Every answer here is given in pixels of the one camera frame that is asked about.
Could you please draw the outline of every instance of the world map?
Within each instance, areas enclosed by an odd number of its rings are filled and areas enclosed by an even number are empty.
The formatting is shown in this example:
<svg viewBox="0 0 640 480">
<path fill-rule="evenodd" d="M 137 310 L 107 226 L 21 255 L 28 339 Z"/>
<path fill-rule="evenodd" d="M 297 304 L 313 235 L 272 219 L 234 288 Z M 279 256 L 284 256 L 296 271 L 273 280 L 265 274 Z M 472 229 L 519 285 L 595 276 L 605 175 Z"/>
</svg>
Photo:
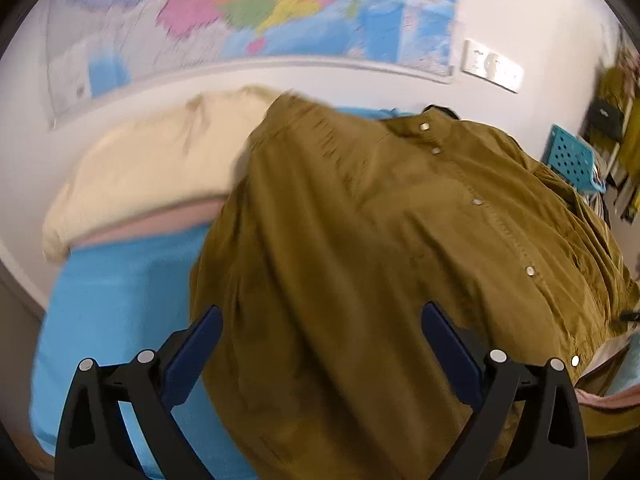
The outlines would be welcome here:
<svg viewBox="0 0 640 480">
<path fill-rule="evenodd" d="M 450 75 L 457 0 L 50 0 L 56 117 L 150 76 L 256 56 Z"/>
</svg>

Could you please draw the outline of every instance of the yellow clothing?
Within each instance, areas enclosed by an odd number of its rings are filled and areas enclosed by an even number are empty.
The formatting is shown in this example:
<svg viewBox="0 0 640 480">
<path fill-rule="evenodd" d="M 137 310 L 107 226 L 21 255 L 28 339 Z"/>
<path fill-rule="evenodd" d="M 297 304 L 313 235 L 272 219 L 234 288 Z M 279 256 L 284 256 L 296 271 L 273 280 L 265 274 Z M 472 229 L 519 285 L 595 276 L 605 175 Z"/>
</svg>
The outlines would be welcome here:
<svg viewBox="0 0 640 480">
<path fill-rule="evenodd" d="M 640 172 L 640 99 L 636 99 L 622 139 L 618 160 L 626 172 L 635 177 Z"/>
<path fill-rule="evenodd" d="M 420 331 L 429 300 L 520 362 L 578 356 L 574 381 L 626 328 L 639 290 L 606 225 L 494 128 L 281 96 L 250 144 L 191 314 L 222 308 L 204 381 L 262 480 L 433 473 L 470 410 Z"/>
<path fill-rule="evenodd" d="M 625 96 L 625 75 L 619 66 L 607 70 L 598 85 L 598 99 L 604 99 L 610 105 L 615 106 L 623 114 L 626 111 L 627 97 Z M 596 128 L 591 128 L 590 143 L 600 153 L 613 152 L 616 143 L 604 136 Z"/>
</svg>

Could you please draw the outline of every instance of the basket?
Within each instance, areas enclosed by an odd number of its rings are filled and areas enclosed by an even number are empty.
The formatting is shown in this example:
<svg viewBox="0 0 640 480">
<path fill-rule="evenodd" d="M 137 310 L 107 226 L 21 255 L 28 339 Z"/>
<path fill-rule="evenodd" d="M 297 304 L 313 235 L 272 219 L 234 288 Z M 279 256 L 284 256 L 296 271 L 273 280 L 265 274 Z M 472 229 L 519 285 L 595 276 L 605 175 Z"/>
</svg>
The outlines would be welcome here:
<svg viewBox="0 0 640 480">
<path fill-rule="evenodd" d="M 551 137 L 548 167 L 559 173 L 580 193 L 606 192 L 606 187 L 594 179 L 596 172 L 593 148 L 556 124 L 551 128 Z"/>
</svg>

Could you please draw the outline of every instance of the blue bed sheet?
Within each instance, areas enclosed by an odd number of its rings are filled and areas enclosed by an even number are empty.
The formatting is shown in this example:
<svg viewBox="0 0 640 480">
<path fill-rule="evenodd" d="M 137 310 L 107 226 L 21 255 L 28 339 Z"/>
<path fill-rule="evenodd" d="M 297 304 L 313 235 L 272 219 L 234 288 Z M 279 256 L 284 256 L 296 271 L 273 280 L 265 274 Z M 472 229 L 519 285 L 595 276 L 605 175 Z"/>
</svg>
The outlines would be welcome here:
<svg viewBox="0 0 640 480">
<path fill-rule="evenodd" d="M 631 336 L 629 351 L 620 365 L 620 370 L 611 382 L 607 395 L 618 394 L 640 384 L 640 333 Z"/>
<path fill-rule="evenodd" d="M 340 108 L 372 120 L 408 114 L 396 110 Z M 72 251 L 44 320 L 32 378 L 31 426 L 54 455 L 60 418 L 78 363 L 131 361 L 142 349 L 160 348 L 189 325 L 189 273 L 209 226 Z M 163 479 L 130 404 L 123 418 L 145 473 Z M 172 414 L 194 451 L 218 480 L 257 479 L 220 423 L 199 381 Z"/>
</svg>

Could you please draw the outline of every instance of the light switch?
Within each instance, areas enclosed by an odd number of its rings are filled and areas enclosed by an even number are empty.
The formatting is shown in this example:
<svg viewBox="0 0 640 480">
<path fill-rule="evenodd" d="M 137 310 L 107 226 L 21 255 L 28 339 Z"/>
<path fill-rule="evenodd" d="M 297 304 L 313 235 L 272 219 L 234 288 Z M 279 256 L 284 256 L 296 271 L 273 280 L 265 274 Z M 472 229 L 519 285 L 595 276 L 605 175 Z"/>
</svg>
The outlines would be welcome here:
<svg viewBox="0 0 640 480">
<path fill-rule="evenodd" d="M 473 40 L 466 40 L 462 70 L 516 93 L 524 79 L 520 65 Z"/>
</svg>

